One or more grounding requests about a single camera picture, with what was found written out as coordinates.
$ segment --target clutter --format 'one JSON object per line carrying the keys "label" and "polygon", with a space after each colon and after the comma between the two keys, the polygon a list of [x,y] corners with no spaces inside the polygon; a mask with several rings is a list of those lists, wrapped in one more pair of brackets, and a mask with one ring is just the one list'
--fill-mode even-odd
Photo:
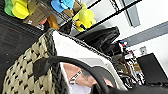
{"label": "clutter", "polygon": [[90,28],[92,24],[96,23],[96,20],[94,19],[94,13],[91,10],[87,9],[85,3],[82,3],[82,9],[73,17],[73,20],[78,21],[76,22],[76,25],[77,30],[80,32],[84,31],[84,28]]}
{"label": "clutter", "polygon": [[25,19],[29,15],[27,0],[11,0],[13,4],[12,13],[20,19]]}
{"label": "clutter", "polygon": [[75,0],[52,0],[52,7],[58,12],[61,13],[64,9],[72,10]]}
{"label": "clutter", "polygon": [[11,0],[5,0],[5,13],[8,14],[9,16],[13,16],[13,13],[12,13],[12,8],[13,8],[13,4],[12,4],[12,1]]}
{"label": "clutter", "polygon": [[42,21],[52,15],[50,9],[48,9],[41,3],[37,3],[36,0],[30,1],[30,3],[28,4],[28,9],[30,15],[26,19],[24,19],[23,22],[33,26],[38,26]]}
{"label": "clutter", "polygon": [[55,28],[55,29],[57,29],[57,30],[60,29],[60,28],[59,28],[59,25],[58,25],[58,23],[57,23],[57,19],[56,19],[56,17],[55,17],[54,15],[49,16],[49,17],[47,18],[47,21],[48,21],[48,23],[50,24],[50,28]]}

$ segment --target storage rack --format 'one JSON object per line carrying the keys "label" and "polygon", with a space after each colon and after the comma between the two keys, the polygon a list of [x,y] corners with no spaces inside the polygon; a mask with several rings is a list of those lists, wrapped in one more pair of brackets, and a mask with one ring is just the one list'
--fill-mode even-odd
{"label": "storage rack", "polygon": [[[46,6],[48,9],[50,9],[50,10],[52,11],[53,14],[58,15],[58,16],[59,16],[62,20],[64,20],[65,22],[68,22],[69,20],[72,19],[72,18],[68,17],[64,12],[58,13],[57,11],[55,11],[55,10],[52,8],[52,6],[50,5],[51,0],[37,0],[37,1],[38,1],[39,3],[41,3],[41,4],[43,4],[44,6]],[[94,7],[94,6],[95,6],[96,4],[98,4],[100,1],[101,1],[101,0],[97,0],[97,1],[94,2],[92,5],[90,5],[90,6],[88,7],[88,9]],[[105,21],[109,20],[110,18],[112,18],[112,17],[114,17],[114,16],[120,14],[121,12],[127,10],[128,8],[130,8],[131,6],[133,6],[133,5],[137,4],[137,3],[139,3],[140,1],[142,1],[142,0],[135,0],[134,2],[132,2],[131,4],[125,6],[125,7],[122,8],[122,9],[119,9],[119,8],[116,9],[116,12],[115,12],[115,13],[113,13],[113,14],[109,15],[108,17],[104,18],[103,20],[97,22],[96,24],[94,24],[94,25],[91,26],[90,28],[87,28],[85,31],[80,32],[79,34],[75,35],[74,37],[78,37],[78,36],[80,36],[81,34],[84,34],[85,32],[87,32],[87,31],[89,31],[89,30],[95,28],[96,26],[98,26],[98,25],[104,23]]]}

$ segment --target black strap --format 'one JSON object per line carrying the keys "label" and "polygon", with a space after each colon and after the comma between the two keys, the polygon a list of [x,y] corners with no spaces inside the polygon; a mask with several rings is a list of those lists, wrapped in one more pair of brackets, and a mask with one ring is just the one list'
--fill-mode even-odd
{"label": "black strap", "polygon": [[103,77],[98,74],[96,70],[92,69],[89,65],[85,64],[82,61],[69,57],[53,56],[37,60],[35,63],[33,63],[34,76],[40,77],[42,75],[45,75],[53,63],[59,64],[59,62],[67,62],[88,71],[97,81],[98,85],[100,86],[100,90],[102,91],[102,94],[108,94],[109,89],[105,84]]}

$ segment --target black bag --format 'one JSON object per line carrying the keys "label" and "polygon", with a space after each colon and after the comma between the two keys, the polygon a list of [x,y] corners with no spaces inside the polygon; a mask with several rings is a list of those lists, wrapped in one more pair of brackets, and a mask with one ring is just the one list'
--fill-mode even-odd
{"label": "black bag", "polygon": [[114,45],[112,42],[120,35],[118,27],[112,27],[94,32],[86,32],[77,36],[78,39],[83,40],[88,45],[96,48],[100,52],[108,55]]}

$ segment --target wire rack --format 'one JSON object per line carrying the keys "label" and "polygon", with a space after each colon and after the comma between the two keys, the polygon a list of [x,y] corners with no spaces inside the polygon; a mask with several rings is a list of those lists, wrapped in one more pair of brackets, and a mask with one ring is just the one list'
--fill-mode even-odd
{"label": "wire rack", "polygon": [[[90,8],[93,7],[93,6],[95,6],[95,5],[96,5],[97,3],[99,3],[100,1],[101,1],[101,0],[97,0],[97,1],[94,2],[92,5],[90,5],[90,6],[88,7],[88,9],[90,9]],[[109,15],[108,17],[104,18],[103,20],[97,22],[96,24],[94,24],[94,25],[91,26],[90,28],[87,28],[86,31],[89,31],[89,30],[95,28],[96,26],[98,26],[98,25],[104,23],[105,21],[109,20],[110,18],[112,18],[112,17],[114,17],[114,16],[120,14],[121,12],[127,10],[128,8],[130,8],[131,6],[133,6],[133,5],[137,4],[137,3],[139,3],[140,1],[142,1],[142,0],[135,0],[135,1],[132,2],[131,4],[125,6],[124,8],[119,9],[118,6],[117,6],[117,4],[116,4],[116,2],[115,2],[115,0],[110,0],[110,2],[112,3],[114,9],[116,10],[116,12],[113,13],[113,14],[111,14],[111,15]],[[59,16],[59,17],[64,21],[64,24],[65,24],[66,22],[68,22],[69,20],[72,20],[72,18],[70,18],[70,17],[69,17],[68,15],[66,15],[64,12],[58,13],[57,11],[55,11],[55,10],[52,8],[51,4],[50,4],[51,0],[37,0],[37,2],[43,4],[45,7],[47,7],[48,9],[50,9],[53,14]],[[75,21],[72,22],[72,27],[76,29]],[[83,31],[83,32],[81,32],[81,33],[75,35],[75,37],[80,36],[81,34],[84,34],[86,31]]]}

